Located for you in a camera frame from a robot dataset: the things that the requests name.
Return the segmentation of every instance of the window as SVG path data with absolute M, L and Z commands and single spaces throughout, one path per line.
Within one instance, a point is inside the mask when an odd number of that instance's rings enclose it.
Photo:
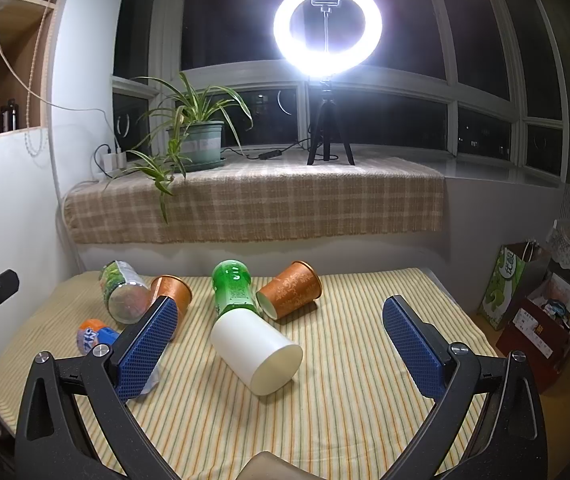
M 555 175 L 561 174 L 562 130 L 527 125 L 527 165 Z
M 458 81 L 509 100 L 500 32 L 490 0 L 445 0 Z
M 114 49 L 114 75 L 126 79 L 147 75 L 149 26 L 154 0 L 121 0 Z
M 335 90 L 334 97 L 341 127 L 354 144 L 446 149 L 446 104 L 355 90 Z M 313 122 L 320 103 L 320 90 L 310 89 L 309 111 Z M 341 142 L 338 132 L 332 141 Z
M 374 1 L 383 16 L 383 34 L 379 46 L 365 64 L 444 79 L 442 48 L 431 0 Z M 310 3 L 304 8 L 306 39 L 310 46 L 311 36 L 323 37 L 323 17 Z M 360 38 L 363 27 L 360 9 L 346 2 L 330 17 L 331 45 L 336 50 L 351 46 Z M 350 31 L 347 38 L 345 30 Z
M 510 160 L 511 124 L 458 108 L 458 151 Z
M 116 139 L 123 151 L 136 148 L 139 152 L 150 153 L 149 143 L 140 144 L 149 135 L 149 121 L 141 116 L 147 111 L 147 100 L 123 94 L 112 94 L 114 101 L 114 130 Z M 136 158 L 127 154 L 128 160 Z
M 536 0 L 505 0 L 516 29 L 527 88 L 527 115 L 562 120 L 554 53 Z
M 250 121 L 240 107 L 226 108 L 232 120 L 241 144 L 292 144 L 299 138 L 299 124 L 296 108 L 296 90 L 287 88 L 283 90 L 256 90 L 239 92 L 243 101 L 252 113 L 254 127 L 249 130 Z M 226 95 L 214 96 L 225 98 Z M 215 117 L 223 120 L 218 112 Z M 230 127 L 225 124 L 221 145 L 223 147 L 236 146 L 236 139 Z
M 283 0 L 185 0 L 181 68 L 280 59 L 271 33 Z

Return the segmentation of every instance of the beige plaid cloth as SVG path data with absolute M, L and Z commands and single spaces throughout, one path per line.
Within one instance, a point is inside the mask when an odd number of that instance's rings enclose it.
M 307 152 L 178 175 L 167 197 L 143 174 L 73 190 L 64 217 L 79 244 L 245 242 L 439 231 L 443 176 L 396 157 L 355 153 L 346 162 L 306 165 Z
M 280 322 L 303 348 L 293 380 L 256 397 L 209 342 L 216 321 L 210 278 L 185 278 L 193 300 L 159 360 L 160 382 L 128 407 L 152 444 L 184 480 L 233 480 L 267 450 L 321 478 L 379 480 L 425 420 L 421 396 L 383 328 L 383 302 L 402 294 L 446 340 L 495 355 L 482 332 L 418 269 L 321 276 L 323 294 Z M 253 278 L 259 289 L 269 278 Z M 0 357 L 0 414 L 15 429 L 25 380 L 41 350 L 78 355 L 76 330 L 87 318 L 110 319 L 98 272 L 62 283 L 18 330 Z M 96 452 L 120 471 L 87 397 L 77 397 Z M 444 467 L 458 463 L 482 407 L 474 396 Z

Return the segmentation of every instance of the gift bag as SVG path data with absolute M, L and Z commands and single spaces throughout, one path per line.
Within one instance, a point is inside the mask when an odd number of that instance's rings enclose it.
M 479 308 L 495 330 L 505 327 L 520 300 L 540 285 L 550 259 L 550 254 L 533 241 L 500 248 Z

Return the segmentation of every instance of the blue textured pad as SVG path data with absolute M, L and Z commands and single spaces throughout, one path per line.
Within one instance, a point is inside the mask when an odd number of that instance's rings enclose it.
M 423 397 L 445 394 L 443 366 L 394 298 L 383 305 L 383 326 Z
M 140 395 L 177 322 L 176 304 L 167 298 L 119 363 L 119 384 L 115 390 L 121 402 Z

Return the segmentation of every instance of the green bottle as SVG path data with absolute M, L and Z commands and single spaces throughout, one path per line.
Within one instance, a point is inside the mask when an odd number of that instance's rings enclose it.
M 237 260 L 220 262 L 211 274 L 211 284 L 219 317 L 234 308 L 248 308 L 259 313 L 254 304 L 252 278 L 243 263 Z

